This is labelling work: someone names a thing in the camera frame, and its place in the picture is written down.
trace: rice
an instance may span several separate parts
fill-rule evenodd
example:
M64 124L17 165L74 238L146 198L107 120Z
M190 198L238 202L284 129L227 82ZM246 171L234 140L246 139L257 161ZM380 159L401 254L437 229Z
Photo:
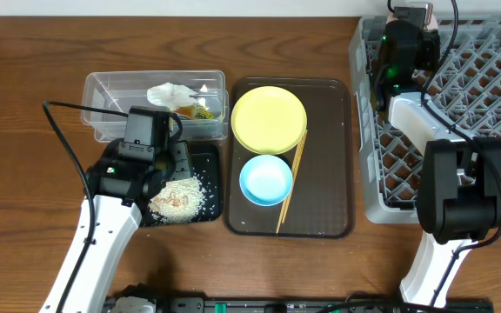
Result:
M196 176L168 182L152 198L150 210L159 214L163 223L189 223L203 207L205 189Z

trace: blue bowl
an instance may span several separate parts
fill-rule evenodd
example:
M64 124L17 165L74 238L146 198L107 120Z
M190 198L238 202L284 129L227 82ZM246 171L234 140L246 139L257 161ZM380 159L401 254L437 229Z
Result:
M291 192L291 169L277 156L255 156L241 170L239 184L244 196L254 204L281 203Z

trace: chopsticks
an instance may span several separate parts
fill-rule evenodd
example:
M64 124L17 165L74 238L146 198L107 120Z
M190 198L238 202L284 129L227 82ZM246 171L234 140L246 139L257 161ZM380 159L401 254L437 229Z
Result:
M305 130L301 141L299 141L299 143L297 144L297 150L295 151L295 156L293 157L293 164L291 166L291 170L293 172L293 188L291 188L291 192L282 203L282 210L279 213L279 220L277 221L276 234L279 232L279 228L282 223L285 223L285 216L287 216L289 202L291 201L291 195L293 195L293 189L295 188L295 181L297 180L297 172L299 171L299 164L301 163L301 156L303 155L304 142L306 141L307 133L308 130Z

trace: brown tray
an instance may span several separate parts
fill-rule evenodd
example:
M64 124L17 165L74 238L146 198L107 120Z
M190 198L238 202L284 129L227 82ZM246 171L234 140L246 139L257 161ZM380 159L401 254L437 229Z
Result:
M291 91L303 103L308 135L285 223L276 234L282 204L261 207L241 192L239 174L256 156L231 132L230 182L224 220L240 235L341 238L354 224L351 104L347 87L334 79L249 77L233 90L233 103L260 86ZM280 155L289 165L296 148Z

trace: white wall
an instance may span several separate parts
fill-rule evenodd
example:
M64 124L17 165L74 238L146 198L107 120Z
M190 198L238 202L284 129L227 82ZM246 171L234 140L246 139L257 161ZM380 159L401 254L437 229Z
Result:
M436 12L451 12L450 0L432 2ZM501 0L458 0L458 8L460 14L496 14L501 13ZM386 0L0 0L0 16L354 17L386 13Z

